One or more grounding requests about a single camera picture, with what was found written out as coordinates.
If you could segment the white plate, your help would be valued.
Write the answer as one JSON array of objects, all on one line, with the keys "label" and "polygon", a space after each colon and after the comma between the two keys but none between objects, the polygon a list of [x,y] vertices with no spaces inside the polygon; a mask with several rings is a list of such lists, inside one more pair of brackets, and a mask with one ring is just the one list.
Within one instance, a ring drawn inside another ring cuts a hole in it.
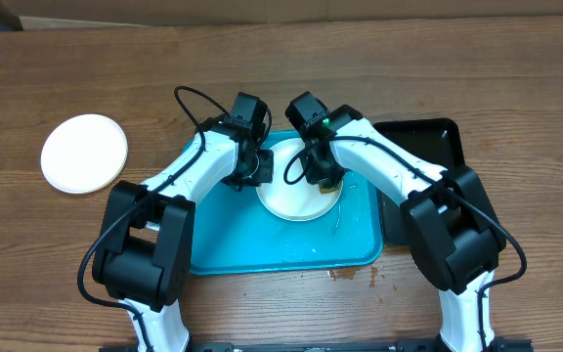
[{"label": "white plate", "polygon": [[88,194],[108,185],[123,169],[128,142],[112,119],[95,113],[72,117],[45,141],[40,166],[47,182],[68,194]]},{"label": "white plate", "polygon": [[300,152],[304,142],[300,138],[286,139],[270,147],[274,153],[273,181],[256,188],[262,204],[274,215],[290,221],[309,221],[316,219],[337,203],[341,186],[331,192],[322,193],[319,185],[312,185],[303,178],[296,184],[288,185],[284,171],[290,159]]}]

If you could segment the green yellow sponge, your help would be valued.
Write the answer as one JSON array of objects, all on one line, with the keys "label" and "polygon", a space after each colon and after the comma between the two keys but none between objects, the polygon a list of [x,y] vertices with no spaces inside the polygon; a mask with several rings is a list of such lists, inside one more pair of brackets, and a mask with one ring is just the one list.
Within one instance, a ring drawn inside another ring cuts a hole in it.
[{"label": "green yellow sponge", "polygon": [[323,195],[336,193],[341,189],[342,185],[342,180],[339,180],[337,183],[331,181],[321,182],[319,184],[319,191]]}]

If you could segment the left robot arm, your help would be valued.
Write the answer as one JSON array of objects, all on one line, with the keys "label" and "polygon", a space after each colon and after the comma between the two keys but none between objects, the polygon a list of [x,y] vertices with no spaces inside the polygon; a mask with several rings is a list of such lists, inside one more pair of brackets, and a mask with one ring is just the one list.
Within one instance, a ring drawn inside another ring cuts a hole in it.
[{"label": "left robot arm", "polygon": [[195,124],[191,144],[162,172],[110,190],[77,285],[89,302],[127,311],[134,350],[187,349],[178,298],[191,267],[195,207],[219,183],[239,192],[271,182],[273,154],[262,147],[271,124],[267,105],[240,93],[231,109]]}]

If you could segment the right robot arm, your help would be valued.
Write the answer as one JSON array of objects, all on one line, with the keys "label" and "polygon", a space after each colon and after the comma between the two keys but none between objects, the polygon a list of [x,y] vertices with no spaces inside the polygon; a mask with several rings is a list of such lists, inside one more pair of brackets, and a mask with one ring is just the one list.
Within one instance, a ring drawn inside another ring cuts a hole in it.
[{"label": "right robot arm", "polygon": [[411,154],[359,111],[329,110],[309,92],[292,100],[285,115],[305,144],[294,156],[303,168],[300,179],[329,193],[353,171],[390,198],[416,267],[439,291],[443,345],[487,350],[495,335],[486,291],[506,239],[478,175]]}]

